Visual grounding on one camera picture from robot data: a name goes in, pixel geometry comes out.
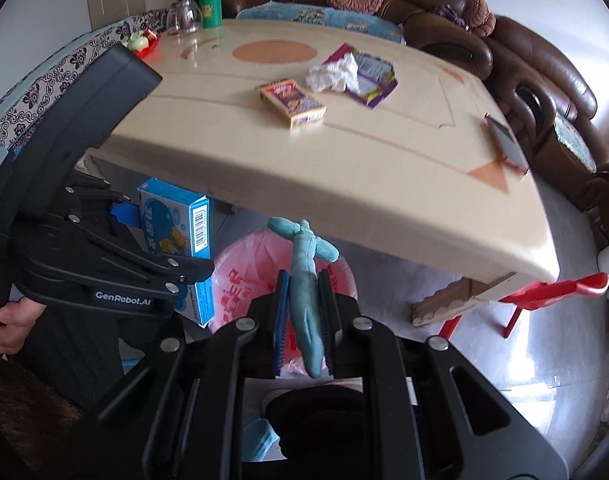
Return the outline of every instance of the barcode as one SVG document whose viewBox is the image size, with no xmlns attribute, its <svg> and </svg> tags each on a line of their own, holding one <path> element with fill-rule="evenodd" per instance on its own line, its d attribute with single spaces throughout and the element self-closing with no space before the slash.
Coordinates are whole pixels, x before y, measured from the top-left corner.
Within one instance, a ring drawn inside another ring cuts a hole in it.
<svg viewBox="0 0 609 480">
<path fill-rule="evenodd" d="M 207 205 L 193 209 L 193 252 L 198 253 L 208 245 L 208 232 L 206 229 Z"/>
</svg>

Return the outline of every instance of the red chair leg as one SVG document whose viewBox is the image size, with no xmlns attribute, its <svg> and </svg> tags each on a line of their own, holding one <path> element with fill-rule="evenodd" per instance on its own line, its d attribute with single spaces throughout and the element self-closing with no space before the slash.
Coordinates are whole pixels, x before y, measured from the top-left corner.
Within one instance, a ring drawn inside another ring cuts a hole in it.
<svg viewBox="0 0 609 480">
<path fill-rule="evenodd" d="M 513 316 L 511 316 L 511 321 L 508 322 L 508 325 L 502 331 L 502 337 L 504 339 L 508 338 L 511 335 L 511 332 L 513 332 L 513 327 L 517 323 L 517 318 L 520 317 L 520 312 L 522 312 L 522 309 L 517 306 L 515 308 L 515 310 L 513 311 Z"/>
<path fill-rule="evenodd" d="M 450 319 L 449 321 L 444 321 L 444 324 L 442 325 L 442 328 L 440 329 L 440 337 L 444 337 L 445 339 L 450 339 L 451 336 L 453 335 L 453 332 L 455 332 L 455 329 L 458 326 L 458 323 L 460 322 L 460 317 L 462 316 L 457 316 L 454 317 L 453 319 Z"/>
</svg>

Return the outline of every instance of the red plastic chair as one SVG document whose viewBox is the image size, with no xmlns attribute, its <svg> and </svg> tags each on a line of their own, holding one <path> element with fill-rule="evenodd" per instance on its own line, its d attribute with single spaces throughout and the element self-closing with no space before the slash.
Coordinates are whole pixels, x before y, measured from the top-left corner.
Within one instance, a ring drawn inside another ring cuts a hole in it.
<svg viewBox="0 0 609 480">
<path fill-rule="evenodd" d="M 511 335 L 513 327 L 523 310 L 538 310 L 576 294 L 590 297 L 603 296 L 607 288 L 609 288 L 609 276 L 604 272 L 592 274 L 575 282 L 567 280 L 565 282 L 553 283 L 552 285 L 544 282 L 530 283 L 500 300 L 502 303 L 515 304 L 511 321 L 508 322 L 508 325 L 502 331 L 502 336 L 506 339 Z M 446 339 L 451 338 L 460 322 L 460 317 L 462 316 L 457 316 L 444 322 L 440 335 Z"/>
</svg>

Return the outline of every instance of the pink plastic bag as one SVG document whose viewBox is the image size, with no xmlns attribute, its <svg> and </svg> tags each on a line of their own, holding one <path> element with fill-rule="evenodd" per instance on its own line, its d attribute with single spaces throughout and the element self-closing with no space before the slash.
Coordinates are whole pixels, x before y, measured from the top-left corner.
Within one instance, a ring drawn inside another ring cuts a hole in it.
<svg viewBox="0 0 609 480">
<path fill-rule="evenodd" d="M 209 329 L 215 332 L 233 319 L 247 315 L 251 301 L 276 288 L 280 269 L 289 270 L 293 243 L 284 240 L 269 229 L 260 229 L 222 251 L 216 258 L 212 285 L 214 288 L 214 318 Z M 328 269 L 334 292 L 357 299 L 357 286 L 347 261 L 341 256 L 337 262 L 315 258 L 315 269 Z M 306 374 L 301 364 L 302 354 L 296 345 L 296 334 L 288 322 L 283 371 Z"/>
</svg>

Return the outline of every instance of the yellow card box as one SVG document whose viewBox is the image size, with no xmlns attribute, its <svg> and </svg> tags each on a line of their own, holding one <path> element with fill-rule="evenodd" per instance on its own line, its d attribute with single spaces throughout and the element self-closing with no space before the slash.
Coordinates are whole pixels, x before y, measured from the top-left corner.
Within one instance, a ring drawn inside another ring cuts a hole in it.
<svg viewBox="0 0 609 480">
<path fill-rule="evenodd" d="M 282 117 L 289 127 L 321 121 L 327 107 L 305 94 L 293 79 L 274 81 L 258 88 L 260 98 Z"/>
</svg>

